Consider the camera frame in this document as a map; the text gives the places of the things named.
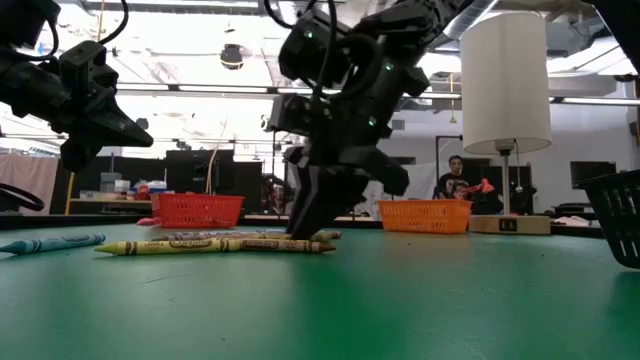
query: white lamp shade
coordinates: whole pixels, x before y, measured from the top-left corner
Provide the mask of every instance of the white lamp shade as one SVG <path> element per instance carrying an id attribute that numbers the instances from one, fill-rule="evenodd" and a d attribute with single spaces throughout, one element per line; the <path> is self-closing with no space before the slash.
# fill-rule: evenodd
<path id="1" fill-rule="evenodd" d="M 461 40 L 464 148 L 496 154 L 517 141 L 521 153 L 551 145 L 545 21 L 504 14 L 480 22 Z"/>

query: man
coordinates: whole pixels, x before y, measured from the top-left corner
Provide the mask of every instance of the man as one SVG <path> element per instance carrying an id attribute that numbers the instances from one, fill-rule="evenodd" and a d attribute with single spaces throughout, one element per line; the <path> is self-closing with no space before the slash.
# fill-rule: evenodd
<path id="1" fill-rule="evenodd" d="M 456 187 L 460 185 L 469 186 L 468 183 L 462 177 L 462 157 L 459 155 L 453 155 L 449 158 L 450 173 L 444 174 L 438 179 L 438 191 L 440 199 L 453 199 Z"/>

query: plastic basket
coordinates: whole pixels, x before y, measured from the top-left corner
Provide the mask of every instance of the plastic basket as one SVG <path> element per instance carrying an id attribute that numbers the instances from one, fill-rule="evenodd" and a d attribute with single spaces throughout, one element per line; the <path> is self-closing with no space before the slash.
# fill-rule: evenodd
<path id="1" fill-rule="evenodd" d="M 640 269 L 640 170 L 577 185 L 587 192 L 615 259 L 626 267 Z"/>
<path id="2" fill-rule="evenodd" d="M 244 197 L 191 194 L 151 195 L 156 225 L 164 228 L 231 228 Z"/>
<path id="3" fill-rule="evenodd" d="M 436 234 L 464 233 L 472 204 L 462 200 L 378 201 L 385 230 Z"/>

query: red basket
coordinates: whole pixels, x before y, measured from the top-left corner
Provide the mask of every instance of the red basket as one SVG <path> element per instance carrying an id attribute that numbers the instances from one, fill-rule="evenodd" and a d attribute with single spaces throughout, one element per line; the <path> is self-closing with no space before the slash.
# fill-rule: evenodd
<path id="1" fill-rule="evenodd" d="M 191 194 L 151 195 L 156 225 L 164 228 L 231 228 L 244 197 Z"/>
<path id="2" fill-rule="evenodd" d="M 382 226 L 387 231 L 459 234 L 467 230 L 470 201 L 378 201 Z"/>

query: green table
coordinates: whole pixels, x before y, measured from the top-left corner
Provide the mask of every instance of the green table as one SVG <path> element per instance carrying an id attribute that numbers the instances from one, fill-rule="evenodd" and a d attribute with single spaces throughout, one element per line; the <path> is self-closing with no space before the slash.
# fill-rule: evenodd
<path id="1" fill-rule="evenodd" d="M 12 240 L 103 226 L 0 233 Z M 344 230 L 325 255 L 0 255 L 0 359 L 640 359 L 602 240 Z"/>

